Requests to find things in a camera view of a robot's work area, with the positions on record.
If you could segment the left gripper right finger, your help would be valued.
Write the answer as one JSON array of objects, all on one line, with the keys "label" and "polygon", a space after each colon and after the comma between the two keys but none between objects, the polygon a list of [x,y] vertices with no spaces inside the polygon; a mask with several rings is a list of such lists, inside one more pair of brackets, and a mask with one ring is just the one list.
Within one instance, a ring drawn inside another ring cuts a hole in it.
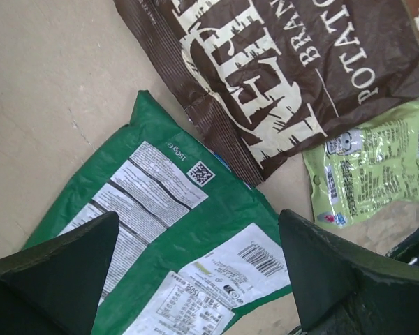
[{"label": "left gripper right finger", "polygon": [[419,334],[419,267],[288,209],[279,232],[300,319],[292,334]]}]

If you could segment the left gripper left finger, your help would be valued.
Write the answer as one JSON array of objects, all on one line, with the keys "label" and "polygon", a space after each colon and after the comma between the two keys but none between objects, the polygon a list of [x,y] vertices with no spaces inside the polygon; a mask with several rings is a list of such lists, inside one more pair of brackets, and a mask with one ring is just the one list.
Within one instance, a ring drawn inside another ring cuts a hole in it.
[{"label": "left gripper left finger", "polygon": [[90,334],[118,234],[108,212],[0,259],[0,334]]}]

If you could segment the green chip bag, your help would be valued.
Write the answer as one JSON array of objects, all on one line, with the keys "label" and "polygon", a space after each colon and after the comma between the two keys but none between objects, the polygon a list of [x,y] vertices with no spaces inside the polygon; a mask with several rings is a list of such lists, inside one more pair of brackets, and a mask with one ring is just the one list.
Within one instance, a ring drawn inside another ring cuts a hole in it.
[{"label": "green chip bag", "polygon": [[26,247],[109,211],[119,234],[94,334],[222,334],[291,291],[277,213],[148,91],[71,177]]}]

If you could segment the brown Kettle chip bag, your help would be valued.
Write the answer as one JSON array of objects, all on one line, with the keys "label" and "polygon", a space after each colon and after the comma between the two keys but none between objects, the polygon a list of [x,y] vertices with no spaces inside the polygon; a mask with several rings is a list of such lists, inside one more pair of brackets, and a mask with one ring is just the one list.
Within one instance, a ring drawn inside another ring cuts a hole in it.
[{"label": "brown Kettle chip bag", "polygon": [[419,97],[404,1],[116,1],[204,143],[252,186]]}]

